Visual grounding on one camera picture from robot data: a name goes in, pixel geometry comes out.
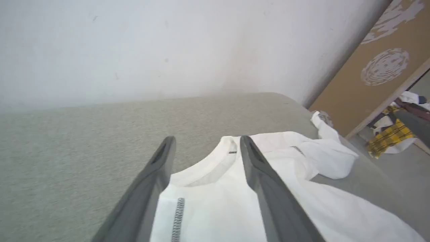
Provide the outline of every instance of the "plaid fabric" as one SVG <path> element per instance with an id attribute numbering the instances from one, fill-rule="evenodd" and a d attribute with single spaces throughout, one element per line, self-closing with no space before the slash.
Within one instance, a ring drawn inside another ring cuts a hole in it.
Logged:
<path id="1" fill-rule="evenodd" d="M 395 113 L 400 110 L 395 106 L 388 106 L 383 114 Z M 415 135 L 402 123 L 399 119 L 396 119 L 396 123 L 389 126 L 384 131 L 378 133 L 373 139 L 369 141 L 367 150 L 371 157 L 379 158 L 385 151 L 406 139 L 414 138 Z"/>

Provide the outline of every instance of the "gray object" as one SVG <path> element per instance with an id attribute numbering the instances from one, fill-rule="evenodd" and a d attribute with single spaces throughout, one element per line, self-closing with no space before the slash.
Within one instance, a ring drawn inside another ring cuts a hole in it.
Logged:
<path id="1" fill-rule="evenodd" d="M 176 137 L 177 172 L 208 155 L 225 135 L 295 131 L 315 139 L 310 118 L 275 93 L 1 115 L 0 241 L 89 241 L 166 136 Z M 416 223 L 396 187 L 363 155 L 348 177 L 313 181 Z"/>

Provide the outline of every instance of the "white wall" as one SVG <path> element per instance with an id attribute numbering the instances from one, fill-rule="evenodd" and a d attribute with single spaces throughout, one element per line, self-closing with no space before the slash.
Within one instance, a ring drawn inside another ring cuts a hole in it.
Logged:
<path id="1" fill-rule="evenodd" d="M 387 0 L 5 0 L 0 112 L 274 91 L 307 104 Z"/>

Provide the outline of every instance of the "white circular pattern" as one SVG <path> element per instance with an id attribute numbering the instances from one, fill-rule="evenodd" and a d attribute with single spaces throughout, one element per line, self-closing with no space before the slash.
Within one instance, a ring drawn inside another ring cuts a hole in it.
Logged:
<path id="1" fill-rule="evenodd" d="M 361 44 L 366 44 L 394 33 L 403 22 L 413 20 L 424 8 L 422 0 L 394 0 L 366 35 Z"/>
<path id="2" fill-rule="evenodd" d="M 375 56 L 361 71 L 367 86 L 384 84 L 398 77 L 409 63 L 409 53 L 400 48 L 388 49 Z"/>

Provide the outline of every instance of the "floor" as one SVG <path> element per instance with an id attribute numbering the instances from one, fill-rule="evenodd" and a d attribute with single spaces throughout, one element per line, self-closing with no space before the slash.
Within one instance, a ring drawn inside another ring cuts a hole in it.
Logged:
<path id="1" fill-rule="evenodd" d="M 370 129 L 365 130 L 364 134 L 361 132 L 349 141 L 396 183 L 418 221 L 422 221 L 422 236 L 429 240 L 430 230 L 426 228 L 430 228 L 430 156 L 417 146 L 411 145 L 398 154 L 383 154 L 379 159 L 371 158 L 366 148 L 369 131 Z"/>

